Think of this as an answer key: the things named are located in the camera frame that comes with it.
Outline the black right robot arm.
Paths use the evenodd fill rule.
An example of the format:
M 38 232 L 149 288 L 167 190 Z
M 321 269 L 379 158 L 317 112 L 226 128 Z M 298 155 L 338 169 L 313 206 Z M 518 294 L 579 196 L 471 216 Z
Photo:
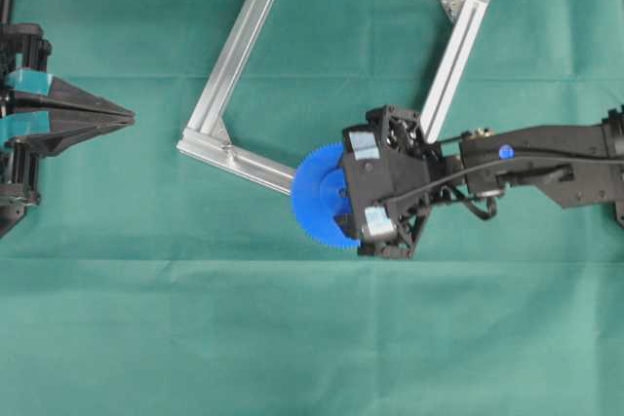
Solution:
M 415 111 L 384 106 L 343 132 L 349 208 L 334 216 L 365 256 L 409 259 L 434 208 L 462 204 L 482 220 L 509 188 L 533 186 L 561 208 L 610 204 L 623 221 L 623 113 L 590 126 L 465 132 L 455 155 L 428 143 Z

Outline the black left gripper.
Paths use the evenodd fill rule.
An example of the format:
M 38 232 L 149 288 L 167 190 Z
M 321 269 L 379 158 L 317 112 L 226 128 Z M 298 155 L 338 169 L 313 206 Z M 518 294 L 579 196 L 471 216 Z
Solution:
M 52 47 L 35 23 L 1 26 L 1 204 L 31 206 L 36 192 L 38 156 L 25 139 L 51 130 L 49 113 L 29 110 L 18 93 L 63 102 L 74 108 L 127 117 L 110 122 L 60 121 L 61 128 L 43 140 L 44 155 L 59 155 L 71 146 L 130 127 L 135 113 L 101 96 L 92 95 L 47 73 Z

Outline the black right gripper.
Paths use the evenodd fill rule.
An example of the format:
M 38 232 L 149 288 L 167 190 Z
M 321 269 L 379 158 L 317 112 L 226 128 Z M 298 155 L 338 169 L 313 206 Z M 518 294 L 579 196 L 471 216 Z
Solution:
M 419 113 L 393 106 L 375 108 L 362 125 L 375 130 L 381 158 L 344 164 L 352 213 L 341 217 L 341 230 L 357 239 L 361 256 L 410 259 L 433 208 L 436 191 L 412 191 L 442 173 L 439 143 L 425 141 Z

